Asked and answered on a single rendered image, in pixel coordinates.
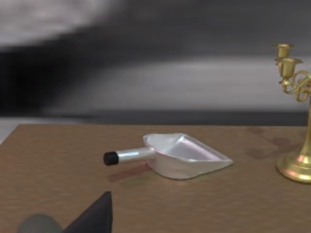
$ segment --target brown table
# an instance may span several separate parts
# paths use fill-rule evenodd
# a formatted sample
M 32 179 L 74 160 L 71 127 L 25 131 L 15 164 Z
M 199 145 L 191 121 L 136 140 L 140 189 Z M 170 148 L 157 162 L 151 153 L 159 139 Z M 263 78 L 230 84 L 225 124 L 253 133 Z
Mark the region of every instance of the brown table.
M 311 186 L 275 170 L 304 127 L 20 125 L 0 146 L 0 232 L 45 213 L 63 227 L 111 190 L 115 233 L 307 232 Z M 106 167 L 105 151 L 142 146 L 146 133 L 187 133 L 232 158 L 188 181 L 143 163 Z

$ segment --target candelabra stem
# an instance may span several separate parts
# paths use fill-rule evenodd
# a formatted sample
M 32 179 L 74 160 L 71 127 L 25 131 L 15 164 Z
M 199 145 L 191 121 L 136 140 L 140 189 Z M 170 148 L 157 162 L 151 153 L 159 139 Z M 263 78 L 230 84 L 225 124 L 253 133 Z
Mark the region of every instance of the candelabra stem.
M 309 100 L 307 134 L 303 147 L 299 154 L 293 153 L 279 158 L 276 168 L 290 180 L 311 183 L 311 98 Z

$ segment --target black handle cap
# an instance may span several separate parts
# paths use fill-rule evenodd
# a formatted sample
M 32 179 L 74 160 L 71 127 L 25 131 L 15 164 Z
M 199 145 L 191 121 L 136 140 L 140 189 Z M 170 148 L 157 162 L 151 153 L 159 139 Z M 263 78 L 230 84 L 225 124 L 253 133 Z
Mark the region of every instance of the black handle cap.
M 106 166 L 116 165 L 119 163 L 119 156 L 115 151 L 106 152 L 103 159 Z

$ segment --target metal scoop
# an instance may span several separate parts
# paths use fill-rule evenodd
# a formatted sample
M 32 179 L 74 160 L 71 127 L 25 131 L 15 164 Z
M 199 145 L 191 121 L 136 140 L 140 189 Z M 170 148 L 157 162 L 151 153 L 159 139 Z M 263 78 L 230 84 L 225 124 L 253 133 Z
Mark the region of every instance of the metal scoop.
M 146 147 L 112 151 L 104 154 L 107 166 L 145 160 L 161 176 L 171 179 L 190 179 L 216 171 L 233 163 L 211 147 L 184 134 L 147 134 Z

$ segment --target brass candle holder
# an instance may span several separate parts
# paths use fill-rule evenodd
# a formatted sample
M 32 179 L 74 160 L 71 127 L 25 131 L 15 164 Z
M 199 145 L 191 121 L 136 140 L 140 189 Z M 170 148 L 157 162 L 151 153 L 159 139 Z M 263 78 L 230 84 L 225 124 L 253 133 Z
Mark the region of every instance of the brass candle holder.
M 286 94 L 295 94 L 298 102 L 304 102 L 311 93 L 311 74 L 305 70 L 295 72 L 301 60 L 289 57 L 289 44 L 275 44 L 277 47 L 276 65 L 279 67 L 282 90 Z M 308 128 L 303 147 L 299 154 L 288 154 L 278 159 L 277 170 L 285 177 L 299 182 L 311 183 L 311 99 L 309 100 Z

